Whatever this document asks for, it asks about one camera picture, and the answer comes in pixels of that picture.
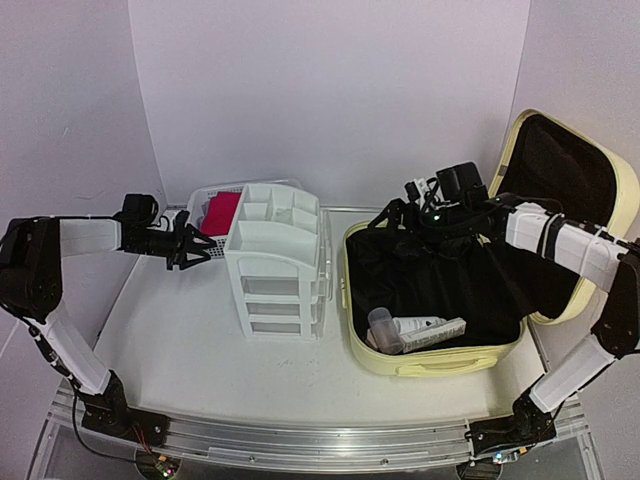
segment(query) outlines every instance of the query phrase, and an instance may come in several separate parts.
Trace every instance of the white table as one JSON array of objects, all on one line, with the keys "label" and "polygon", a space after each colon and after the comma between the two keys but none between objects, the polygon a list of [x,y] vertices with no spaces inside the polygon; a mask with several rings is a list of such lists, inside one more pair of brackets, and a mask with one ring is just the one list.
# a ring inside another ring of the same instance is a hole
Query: white table
[{"label": "white table", "polygon": [[391,378],[351,354],[338,292],[345,230],[372,211],[328,209],[334,295],[315,342],[248,341],[224,260],[167,272],[142,257],[96,347],[132,406],[202,419],[323,426],[401,425],[510,413],[543,373],[529,332],[492,369],[449,378]]}]

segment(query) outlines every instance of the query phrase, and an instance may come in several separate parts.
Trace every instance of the yellow suitcase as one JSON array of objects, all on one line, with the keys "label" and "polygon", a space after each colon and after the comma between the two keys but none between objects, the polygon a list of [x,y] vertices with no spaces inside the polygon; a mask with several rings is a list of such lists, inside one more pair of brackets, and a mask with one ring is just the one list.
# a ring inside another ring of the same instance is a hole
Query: yellow suitcase
[{"label": "yellow suitcase", "polygon": [[[523,197],[557,198],[563,203],[568,218],[605,225],[609,232],[618,236],[627,232],[640,204],[638,179],[628,163],[560,121],[535,110],[523,112],[510,131],[489,187],[489,196],[502,192]],[[470,373],[494,366],[517,345],[527,328],[525,319],[515,320],[519,322],[519,335],[504,344],[442,348],[395,356],[369,348],[364,343],[363,315],[357,315],[357,327],[354,321],[353,279],[350,278],[347,248],[347,240],[366,227],[366,223],[354,225],[345,234],[342,292],[351,349],[365,368],[380,375],[395,376],[438,377]],[[527,252],[514,251],[513,255],[522,271],[518,285],[523,285],[538,309],[531,315],[534,321],[562,322],[586,307],[595,291],[591,282]]]}]

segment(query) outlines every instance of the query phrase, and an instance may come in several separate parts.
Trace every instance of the gray wall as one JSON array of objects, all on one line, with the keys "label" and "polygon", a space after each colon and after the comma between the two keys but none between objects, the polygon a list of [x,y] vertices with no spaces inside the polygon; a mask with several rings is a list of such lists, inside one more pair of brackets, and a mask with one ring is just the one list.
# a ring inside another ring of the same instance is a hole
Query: gray wall
[{"label": "gray wall", "polygon": [[[640,174],[640,4],[636,0],[533,0],[513,116],[547,111],[625,158]],[[640,234],[636,221],[629,238]],[[553,359],[597,319],[602,295],[581,317],[542,329]],[[640,472],[640,357],[610,368],[581,395],[609,479]]]},{"label": "gray wall", "polygon": [[[0,6],[0,229],[18,216],[112,214],[126,192],[163,200],[126,0]],[[94,340],[133,256],[65,261],[65,299]],[[0,477],[23,478],[59,383],[0,312]]]},{"label": "gray wall", "polygon": [[294,177],[385,204],[463,160],[493,174],[529,0],[139,0],[131,25],[171,203]]}]

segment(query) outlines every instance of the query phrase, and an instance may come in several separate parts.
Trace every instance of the suitcase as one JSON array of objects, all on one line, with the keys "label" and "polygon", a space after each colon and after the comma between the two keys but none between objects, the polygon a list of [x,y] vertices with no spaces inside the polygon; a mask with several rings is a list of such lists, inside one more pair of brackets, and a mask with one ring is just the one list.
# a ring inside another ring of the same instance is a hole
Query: suitcase
[{"label": "suitcase", "polygon": [[[638,179],[629,164],[535,110],[523,112],[507,138],[489,196],[503,192],[555,198],[567,218],[604,225],[618,236],[627,232],[640,204]],[[379,262],[391,248],[389,241],[375,236],[378,229],[365,229],[362,223],[345,234],[342,293],[354,356],[377,374],[437,377],[490,368],[523,338],[526,316],[543,324],[569,320],[595,291],[588,280],[548,260],[476,240],[461,245],[455,255],[439,252],[435,260],[432,255],[420,268],[415,261],[389,266]],[[376,271],[380,265],[387,270]],[[371,298],[395,305],[396,316],[465,318],[462,311],[469,317],[467,332],[426,351],[382,354],[364,342]]]}]

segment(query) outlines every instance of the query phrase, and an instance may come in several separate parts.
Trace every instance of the red cloth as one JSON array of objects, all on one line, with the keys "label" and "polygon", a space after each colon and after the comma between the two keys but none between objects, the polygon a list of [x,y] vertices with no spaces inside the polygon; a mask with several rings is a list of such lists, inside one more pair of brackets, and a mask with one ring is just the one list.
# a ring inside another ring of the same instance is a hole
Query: red cloth
[{"label": "red cloth", "polygon": [[227,235],[231,229],[233,215],[238,208],[240,193],[220,192],[209,202],[207,216],[202,221],[202,233],[208,237]]}]

